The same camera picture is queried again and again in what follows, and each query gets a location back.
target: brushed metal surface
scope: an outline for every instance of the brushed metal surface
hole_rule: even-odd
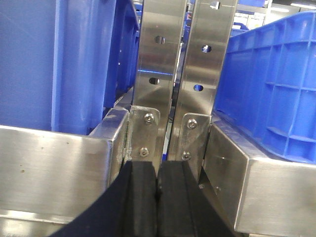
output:
[[[145,116],[148,114],[153,116],[151,123],[145,121]],[[132,106],[127,131],[125,162],[129,160],[155,160],[156,165],[160,163],[162,154],[160,154],[160,160],[154,159],[159,119],[160,113],[156,109]],[[140,154],[142,148],[147,149],[148,154],[146,156]]]
[[[195,1],[168,150],[169,160],[179,160],[176,152],[184,114],[211,115],[237,1],[219,0],[219,9],[211,4],[210,0]],[[204,46],[211,47],[210,52],[203,52]],[[195,85],[202,86],[203,90],[196,91]]]
[[[315,236],[316,165],[278,159],[218,120],[204,169],[237,232]]]
[[[160,112],[155,154],[144,159],[152,161],[156,171],[161,162],[186,5],[186,0],[146,0],[143,5],[133,105]],[[156,37],[164,37],[164,44],[156,43]],[[159,79],[159,83],[150,84],[150,78]]]
[[[263,235],[250,234],[249,237],[276,237],[276,236],[263,236]]]
[[[214,191],[214,188],[210,184],[207,175],[205,174],[204,170],[202,170],[201,175],[199,177],[199,188],[202,190],[203,194],[207,198],[207,201],[212,205],[212,207],[215,209],[217,214],[220,216],[220,218],[224,221],[227,227],[232,231],[235,237],[249,237],[248,235],[245,236],[242,233],[237,233],[234,231],[234,227],[230,223],[230,221],[227,218],[227,214],[224,211],[221,203],[219,202],[217,195]]]
[[[56,223],[0,218],[1,237],[45,237],[62,227]]]
[[[190,119],[197,122],[194,129],[188,128]],[[181,159],[183,152],[190,152],[191,158],[188,163],[196,180],[201,171],[210,124],[211,116],[209,115],[187,113],[182,119],[177,157]]]
[[[119,172],[129,112],[90,136],[0,126],[1,236],[45,236],[90,206]]]

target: stainless steel beam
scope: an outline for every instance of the stainless steel beam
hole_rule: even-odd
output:
[[[267,154],[218,120],[203,167],[237,232],[315,236],[316,165]]]
[[[143,5],[137,77],[133,105],[160,112],[155,154],[158,171],[180,47],[186,0],[146,0]]]
[[[210,115],[212,112],[236,4],[236,0],[196,0],[173,121],[169,160],[181,160],[177,150],[183,116],[186,113]],[[192,170],[197,169],[193,160],[189,164]]]
[[[112,109],[90,136],[0,126],[0,236],[47,236],[117,176],[129,112]]]

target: metal bar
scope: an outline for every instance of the metal bar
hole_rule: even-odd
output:
[[[210,115],[234,19],[236,0],[197,0],[181,78],[168,151],[177,155],[181,122],[186,113]],[[195,162],[189,161],[196,169]]]
[[[269,154],[218,120],[211,127],[203,167],[235,231],[315,236],[315,165]]]
[[[51,234],[107,189],[124,155],[129,111],[119,105],[89,136],[0,126],[0,236]]]
[[[146,0],[143,5],[133,105],[160,112],[155,154],[144,158],[153,162],[156,171],[161,162],[186,3]]]
[[[268,0],[267,12],[266,12],[266,15],[265,15],[265,19],[263,21],[263,25],[266,24],[267,17],[271,14],[271,7],[272,7],[272,0]]]

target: blue plastic crate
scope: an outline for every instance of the blue plastic crate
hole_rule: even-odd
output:
[[[232,29],[232,31],[231,31],[231,36],[236,36],[236,35],[239,35],[239,34],[241,34],[241,33],[246,32],[246,31],[248,31],[248,30]]]
[[[268,151],[316,164],[316,12],[230,38],[215,110]]]
[[[265,5],[265,0],[239,0],[239,4],[263,7]]]
[[[0,124],[87,134],[117,84],[130,86],[117,71],[135,60],[131,1],[2,0],[0,9]]]

